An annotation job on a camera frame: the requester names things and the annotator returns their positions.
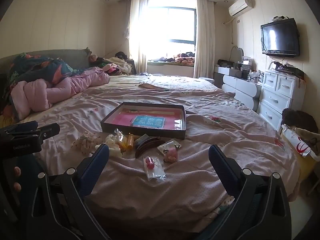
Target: headboard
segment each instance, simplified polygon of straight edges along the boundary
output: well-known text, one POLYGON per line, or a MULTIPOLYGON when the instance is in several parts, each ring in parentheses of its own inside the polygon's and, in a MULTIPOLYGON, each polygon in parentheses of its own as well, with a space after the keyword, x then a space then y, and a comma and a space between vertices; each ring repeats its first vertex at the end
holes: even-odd
MULTIPOLYGON (((88 57, 91 51, 87 47, 86 49, 51 49, 51 50, 40 50, 28 52, 31 56, 41 55, 48 56, 51 58, 61 58, 63 61, 68 63, 68 65, 74 69, 89 68, 88 57)), ((10 64, 17 55, 12 55, 0 59, 0 74, 8 74, 10 69, 10 64)))

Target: bed sheet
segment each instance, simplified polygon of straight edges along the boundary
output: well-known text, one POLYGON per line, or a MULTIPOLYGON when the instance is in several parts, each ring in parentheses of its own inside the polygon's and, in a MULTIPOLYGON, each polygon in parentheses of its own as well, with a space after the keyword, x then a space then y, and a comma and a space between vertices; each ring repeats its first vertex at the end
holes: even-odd
MULTIPOLYGON (((30 117, 26 121, 35 119, 40 126, 57 122, 61 129, 59 135, 44 141, 42 152, 36 156, 46 163, 50 174, 61 174, 86 157, 70 149, 72 143, 85 131, 99 133, 100 120, 120 103, 179 104, 187 110, 186 138, 180 141, 179 161, 163 163, 166 180, 148 181, 143 159, 135 159, 134 153, 111 157, 86 199, 97 217, 114 226, 200 232, 217 217, 217 208, 230 199, 208 159, 212 144, 218 144, 227 157, 255 174, 278 172, 287 194, 294 191, 299 177, 297 159, 267 122, 235 100, 234 94, 211 84, 205 84, 203 91, 200 86, 185 90, 172 88, 170 78, 166 80, 169 83, 151 79, 152 85, 157 85, 146 89, 141 87, 150 83, 145 77, 112 78, 108 85, 89 88, 30 117)), ((162 156, 157 149, 144 155, 162 156)))

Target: stool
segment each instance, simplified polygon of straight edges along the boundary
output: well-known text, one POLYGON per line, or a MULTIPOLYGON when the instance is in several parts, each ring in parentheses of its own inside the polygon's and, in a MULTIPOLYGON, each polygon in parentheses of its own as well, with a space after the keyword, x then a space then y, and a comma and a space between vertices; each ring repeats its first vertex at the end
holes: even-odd
POLYGON ((207 80, 207 81, 210 82, 212 85, 214 85, 214 79, 212 79, 212 78, 201 77, 201 78, 199 78, 199 79, 207 80))

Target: person's hand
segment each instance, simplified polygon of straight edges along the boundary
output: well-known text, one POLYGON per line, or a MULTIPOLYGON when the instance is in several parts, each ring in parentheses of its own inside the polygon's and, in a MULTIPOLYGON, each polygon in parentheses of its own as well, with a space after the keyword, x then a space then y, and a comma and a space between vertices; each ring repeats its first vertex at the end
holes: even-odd
MULTIPOLYGON (((21 170, 20 170, 19 167, 15 167, 13 171, 14 171, 14 175, 15 175, 16 178, 20 177, 20 175, 21 175, 21 170)), ((15 182, 15 183, 13 184, 13 188, 14 188, 14 190, 15 190, 16 192, 20 192, 20 191, 21 191, 21 185, 20 185, 18 182, 15 182)))

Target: white air conditioner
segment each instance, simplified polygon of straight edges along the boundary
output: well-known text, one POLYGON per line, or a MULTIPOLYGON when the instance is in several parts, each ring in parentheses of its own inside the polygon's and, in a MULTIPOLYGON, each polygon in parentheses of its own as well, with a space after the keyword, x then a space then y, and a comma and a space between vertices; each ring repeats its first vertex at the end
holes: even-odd
POLYGON ((231 17, 238 17, 253 8, 252 0, 237 0, 229 7, 231 17))

